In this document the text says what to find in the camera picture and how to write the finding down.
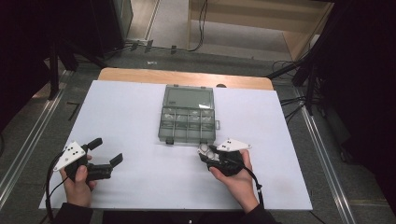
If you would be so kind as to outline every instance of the clear plastic organizer box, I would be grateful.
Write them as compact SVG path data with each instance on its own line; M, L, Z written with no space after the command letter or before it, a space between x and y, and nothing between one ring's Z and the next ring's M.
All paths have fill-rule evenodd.
M213 89L167 85L161 113L160 141L213 144L216 140Z

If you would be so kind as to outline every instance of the human hand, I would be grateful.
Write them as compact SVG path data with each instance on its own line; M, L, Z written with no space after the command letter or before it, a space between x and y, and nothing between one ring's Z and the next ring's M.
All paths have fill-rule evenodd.
M252 170L248 151L244 149L240 150L240 153L245 166L249 170ZM219 169L213 166L209 168L209 171L217 180L227 186L227 189L239 202L245 213L250 212L259 204L254 195L252 178L245 169L242 169L237 175L232 176L225 176Z
M67 178L67 174L64 168L61 170L62 179ZM64 191L66 192L66 199L68 203L72 203L78 206L89 207L91 206L91 191L96 187L96 181L90 181L87 185L86 179L88 176L88 170L85 165L78 167L76 172L75 182L70 178L64 181Z

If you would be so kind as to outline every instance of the black sleeve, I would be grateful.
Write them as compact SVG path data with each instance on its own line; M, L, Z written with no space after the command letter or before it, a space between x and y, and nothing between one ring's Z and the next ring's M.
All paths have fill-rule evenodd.
M63 203L52 224L89 224L93 210L71 203Z
M273 216L265 211L261 205L257 205L253 210L242 217L241 222L242 224L280 224L280 222L276 222Z

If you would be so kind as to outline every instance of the cable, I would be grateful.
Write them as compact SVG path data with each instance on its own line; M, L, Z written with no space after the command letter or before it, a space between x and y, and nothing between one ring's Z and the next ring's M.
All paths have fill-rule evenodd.
M205 9L205 15L204 15L204 21L203 21L203 24L201 27L202 13L204 12L204 9ZM202 5L201 13L199 15L199 31L201 34L200 41L198 43L198 46L195 49L189 49L189 51L196 51L204 44L204 29L205 29L206 12L207 12L207 0L205 0L204 4Z
M297 97L297 98L280 100L279 102L283 106L283 105L290 105L292 103L301 102L301 101L305 101L305 96L300 96L300 97Z
M59 158L62 157L62 155L64 154L64 152L60 152L58 155L55 156L55 158L52 160L52 162L50 163L49 169L47 171L47 181L46 181L46 208L47 208L47 216L49 218L49 221L53 220L53 214L52 214L52 207L50 205L50 195L52 193L50 193L50 177L52 175L52 168L55 165L55 162L57 162L57 160L59 160Z
M270 74L270 75L268 75L268 76L266 76L266 77L268 77L268 78L270 78L270 79L273 79L273 78L276 78L276 77L282 78L282 77L280 77L280 76L282 76L282 75L284 75L284 74L287 74L287 75L289 75L289 76L294 77L294 75L289 74L288 72L291 71L292 69L295 69L296 71L299 71L300 69L306 69L306 68L304 68L304 62L306 61L306 57L308 57L307 54L308 54L310 51L311 51L311 49L308 50L306 53L304 53L304 54L300 57L300 59L297 60L296 62L295 62L295 61L289 61L289 62L288 62L288 61L277 61L277 62L274 62L274 63L273 63L273 73ZM286 66L286 67L283 67L283 65L284 65L284 63L283 63L283 64L282 64L282 68L279 69L279 70L277 70L277 71L275 71L275 70L274 70L274 65L275 65L275 63L278 63L278 62L293 63L294 66L288 65L288 66Z
M39 222L38 224L43 224L44 221L47 220L47 217L48 217L48 216L49 216L49 215L45 215L43 218L41 218L41 220L40 220L40 222Z
M289 113L287 116L285 116L285 119L287 119L288 117L290 117L288 119L288 121L286 122L286 124L289 124L290 120L294 117L295 114L297 114L297 112L303 108L304 105L298 105L297 108L295 110L293 110L291 113Z
M283 66L285 65L285 63L292 63L292 64L294 64L294 69L297 69L297 68L298 68L298 66L295 65L295 62L294 62L294 61L275 61L275 62L272 64L272 71L273 71L273 73L275 72L275 65L276 65L277 63L282 63L281 68L283 68Z
M206 12L207 12L207 0L205 0L203 6L201 8L201 13L200 13L200 16L199 16L200 41L198 43L198 46L195 49L169 49L169 48L164 48L164 47L145 46L145 45L142 45L142 44L137 44L136 45L136 43L134 43L134 42L127 42L125 44L133 44L133 45L132 46L127 46L127 47L125 47L123 49L116 49L116 50L113 50L113 51L110 51L110 52L106 53L106 54L113 53L113 55L109 56L108 59L112 58L117 52L124 51L124 50L131 49L131 48L135 48L135 47L139 47L139 48L143 47L145 49L169 49L169 50L172 50L172 51L190 51L190 52L196 51L204 44Z
M4 140L4 136L0 133L0 157L3 155L4 150L6 149L6 141Z
M53 191L55 191L57 188L59 188L59 186L61 186L61 185L64 183L64 181L66 181L66 179L68 179L68 178L69 178L69 176L67 176L59 185L57 185L57 186L50 192L49 197L52 196Z
M289 118L288 121L286 122L286 125L289 124L290 120L294 117L294 115L297 114L297 112L298 112L301 108L303 108L303 106L304 106L304 105L299 105L299 106L297 107L297 109L295 109L295 110L292 112L290 118Z
M260 204L262 205L262 207L264 207L264 200L262 199L262 185L259 184L259 181L257 180L257 177L253 174L253 172L249 168L247 168L244 164L241 164L237 161L231 160L229 158L227 158L226 161L230 161L236 164L237 166L242 167L250 174L250 176L254 179L254 182L256 183L256 189L257 189L257 194L259 195Z
M317 220L319 220L321 223L326 224L326 222L324 222L322 219L320 219L317 215L315 215L312 211L309 211L310 214L312 214L312 216L314 216Z

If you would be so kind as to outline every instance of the white table surface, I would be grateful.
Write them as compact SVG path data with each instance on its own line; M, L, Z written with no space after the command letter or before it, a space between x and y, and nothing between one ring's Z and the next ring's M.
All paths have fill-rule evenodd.
M102 137L89 152L92 163L123 162L99 180L92 208L128 210L240 209L229 191L207 171L197 146L167 146L158 130L165 85L94 81L70 133L68 145ZM228 137L249 143L253 172L262 184L266 209L312 210L305 182L275 91L215 88L216 145ZM62 182L54 173L50 186ZM45 208L44 197L39 205ZM65 202L64 189L51 196Z

